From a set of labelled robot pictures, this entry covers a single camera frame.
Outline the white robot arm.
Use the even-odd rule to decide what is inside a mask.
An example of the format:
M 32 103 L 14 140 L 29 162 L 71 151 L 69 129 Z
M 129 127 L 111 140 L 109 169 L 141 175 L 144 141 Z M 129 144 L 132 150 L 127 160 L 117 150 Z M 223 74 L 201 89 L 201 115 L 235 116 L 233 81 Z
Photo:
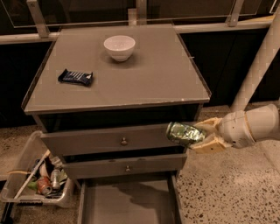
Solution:
M 223 118 L 209 118 L 195 124 L 206 132 L 206 138 L 190 148 L 197 153 L 215 153 L 233 147 L 253 146 L 264 140 L 279 139 L 279 110 L 269 104 L 248 111 L 229 113 Z

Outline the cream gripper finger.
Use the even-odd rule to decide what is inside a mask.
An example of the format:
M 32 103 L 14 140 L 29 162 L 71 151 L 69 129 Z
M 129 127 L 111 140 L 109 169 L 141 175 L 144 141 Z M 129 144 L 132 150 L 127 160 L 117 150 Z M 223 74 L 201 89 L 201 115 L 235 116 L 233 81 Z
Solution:
M 210 154 L 224 151 L 231 146 L 231 143 L 226 142 L 221 136 L 213 133 L 202 142 L 192 144 L 190 148 L 199 154 Z
M 202 122 L 197 122 L 194 124 L 194 127 L 206 132 L 207 135 L 218 132 L 218 125 L 220 124 L 221 119 L 218 117 L 212 117 L 206 119 Z

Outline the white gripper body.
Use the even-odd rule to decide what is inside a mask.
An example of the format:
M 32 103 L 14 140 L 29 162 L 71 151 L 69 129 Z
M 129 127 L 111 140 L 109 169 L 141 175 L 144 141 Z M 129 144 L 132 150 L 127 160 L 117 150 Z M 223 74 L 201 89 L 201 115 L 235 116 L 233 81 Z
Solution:
M 218 124 L 222 138 L 235 148 L 245 148 L 256 143 L 245 111 L 227 114 Z

